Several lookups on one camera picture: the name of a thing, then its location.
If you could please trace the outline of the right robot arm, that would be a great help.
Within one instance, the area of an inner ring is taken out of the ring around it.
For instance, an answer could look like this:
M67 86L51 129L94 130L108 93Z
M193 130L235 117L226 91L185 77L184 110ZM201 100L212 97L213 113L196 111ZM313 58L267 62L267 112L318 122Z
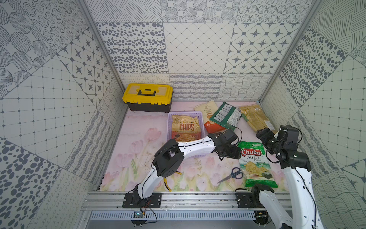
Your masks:
M292 215L288 214L268 186L256 185L252 190L252 199L266 209L278 229L322 229L324 226L312 189L310 159L306 153L298 151L302 132L296 127L280 126L277 134L264 128L257 131L256 137L268 153L275 155L284 172Z

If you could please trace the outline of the beige red cassava chips bag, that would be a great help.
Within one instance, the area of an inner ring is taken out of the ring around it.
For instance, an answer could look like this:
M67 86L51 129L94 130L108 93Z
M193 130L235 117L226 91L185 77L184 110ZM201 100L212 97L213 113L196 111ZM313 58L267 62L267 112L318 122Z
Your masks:
M221 126L213 121L210 121L210 118L218 110L218 106L216 105L214 100L211 100L207 103L204 103L204 104L201 104L198 106L195 106L193 109L195 111L202 112L204 126L205 126L206 131L209 134L213 134L213 133L217 133L217 132L226 130L223 126Z

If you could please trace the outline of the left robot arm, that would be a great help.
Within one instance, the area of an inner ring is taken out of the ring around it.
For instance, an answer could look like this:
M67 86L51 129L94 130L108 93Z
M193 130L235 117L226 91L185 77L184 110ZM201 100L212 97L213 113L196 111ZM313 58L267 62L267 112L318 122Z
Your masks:
M208 136L190 141L177 142L175 139L168 140L155 153L151 163L151 169L146 178L133 189L137 202L147 200L158 184L175 172L181 166L184 159L196 156L205 156L216 153L220 159L227 157L231 159L240 158L238 147L240 138L230 129L208 134Z

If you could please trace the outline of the dark green striped snack bag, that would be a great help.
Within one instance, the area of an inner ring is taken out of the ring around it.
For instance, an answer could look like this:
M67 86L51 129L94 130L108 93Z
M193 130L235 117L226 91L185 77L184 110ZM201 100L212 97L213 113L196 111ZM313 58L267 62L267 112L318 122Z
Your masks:
M242 114L239 108L223 102L209 120L225 129L234 131L241 117Z

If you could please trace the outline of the yellow handled pliers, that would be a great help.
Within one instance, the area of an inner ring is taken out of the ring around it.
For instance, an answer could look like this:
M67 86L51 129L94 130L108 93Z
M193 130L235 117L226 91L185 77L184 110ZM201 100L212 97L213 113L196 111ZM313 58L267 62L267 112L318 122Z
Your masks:
M180 171L176 171L176 172L175 172L175 174L182 175L182 172L180 172ZM165 187L167 188L167 190L168 190L169 192L171 192L171 191L172 191L172 189L169 187L166 177L164 177L164 184L165 184Z

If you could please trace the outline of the gold foil chips bag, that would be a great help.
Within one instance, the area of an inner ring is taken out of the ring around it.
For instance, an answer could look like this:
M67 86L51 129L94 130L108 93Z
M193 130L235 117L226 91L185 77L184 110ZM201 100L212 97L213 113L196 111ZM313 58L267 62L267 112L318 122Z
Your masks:
M241 106L239 109L244 120L255 132L264 128L268 128L274 134L277 133L277 130L272 125L269 118L264 114L260 105Z

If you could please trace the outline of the red gold chips bag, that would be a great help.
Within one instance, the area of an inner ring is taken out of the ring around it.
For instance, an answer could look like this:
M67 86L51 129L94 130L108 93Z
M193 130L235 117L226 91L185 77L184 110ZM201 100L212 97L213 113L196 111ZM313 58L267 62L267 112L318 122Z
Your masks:
M177 142L190 142L201 139L201 127L198 118L173 115L171 137Z

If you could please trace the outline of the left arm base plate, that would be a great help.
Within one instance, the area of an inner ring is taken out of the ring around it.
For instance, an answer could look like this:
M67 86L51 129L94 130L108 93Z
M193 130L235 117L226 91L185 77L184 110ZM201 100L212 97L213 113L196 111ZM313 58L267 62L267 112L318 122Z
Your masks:
M162 193L153 193L150 197L141 199L138 193L126 193L124 196L124 209L145 208L146 206L154 209L161 207Z

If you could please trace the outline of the yellow and black toolbox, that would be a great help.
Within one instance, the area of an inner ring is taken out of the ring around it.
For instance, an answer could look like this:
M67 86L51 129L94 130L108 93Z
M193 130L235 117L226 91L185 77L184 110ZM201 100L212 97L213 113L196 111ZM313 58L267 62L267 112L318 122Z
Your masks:
M169 85L129 84L123 102L131 111L169 113L173 88Z

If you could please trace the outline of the green Chuba cassava chips bag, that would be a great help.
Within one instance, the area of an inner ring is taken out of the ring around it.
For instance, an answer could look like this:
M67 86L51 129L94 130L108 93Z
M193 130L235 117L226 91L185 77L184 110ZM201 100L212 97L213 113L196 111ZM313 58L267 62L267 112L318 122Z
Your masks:
M244 186L253 187L255 184L262 184L277 188L263 144L241 141L238 147L241 153L239 164L245 177Z

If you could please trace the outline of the lilac plastic basket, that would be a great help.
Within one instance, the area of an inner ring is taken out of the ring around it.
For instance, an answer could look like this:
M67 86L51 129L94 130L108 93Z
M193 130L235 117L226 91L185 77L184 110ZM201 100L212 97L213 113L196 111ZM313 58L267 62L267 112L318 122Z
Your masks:
M173 115L186 115L191 117L197 117L199 120L199 125L201 127L201 139L190 141L190 142L177 142L171 137L171 127L172 127L172 116ZM175 154L182 154L181 159L190 158L193 156L205 156L213 152L215 146L213 140L207 136L205 133L205 127L202 119L202 113L196 112L192 114L191 112L170 112L168 114L168 145L163 147L163 150L172 151Z

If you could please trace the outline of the small circuit board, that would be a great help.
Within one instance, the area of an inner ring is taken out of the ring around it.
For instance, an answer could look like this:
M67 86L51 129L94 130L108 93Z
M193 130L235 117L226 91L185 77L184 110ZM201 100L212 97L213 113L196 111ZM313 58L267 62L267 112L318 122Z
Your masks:
M265 226L269 223L269 214L267 211L254 211L254 222L259 226Z
M133 213L131 222L133 223L134 226L142 226L147 222L147 220L146 220L145 214L143 212L135 211Z

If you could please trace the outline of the aluminium mounting rail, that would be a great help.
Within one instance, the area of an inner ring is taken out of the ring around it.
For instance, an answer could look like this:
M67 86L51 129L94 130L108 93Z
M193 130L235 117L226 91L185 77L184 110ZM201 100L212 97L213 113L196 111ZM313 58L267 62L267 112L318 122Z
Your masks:
M188 191L162 193L161 207L153 210L237 210L237 201L234 191ZM124 209L124 191L91 191L87 194L82 204L82 210L139 210L144 208ZM257 204L256 208L244 208L243 210L263 210L264 207Z

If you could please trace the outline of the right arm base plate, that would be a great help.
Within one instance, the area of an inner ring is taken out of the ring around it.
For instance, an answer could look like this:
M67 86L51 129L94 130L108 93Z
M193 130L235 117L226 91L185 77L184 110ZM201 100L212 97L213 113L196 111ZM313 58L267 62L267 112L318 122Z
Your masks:
M240 209L244 208L256 208L256 205L252 202L252 197L250 192L236 192L235 193L237 206Z

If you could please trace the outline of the left small circuit board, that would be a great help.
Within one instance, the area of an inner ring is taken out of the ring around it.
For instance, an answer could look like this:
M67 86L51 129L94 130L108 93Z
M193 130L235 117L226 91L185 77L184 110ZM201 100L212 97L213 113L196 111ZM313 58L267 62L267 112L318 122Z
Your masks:
M134 226L142 226L147 222L147 220L146 220L145 214L143 212L135 211L133 213L131 222L133 223Z

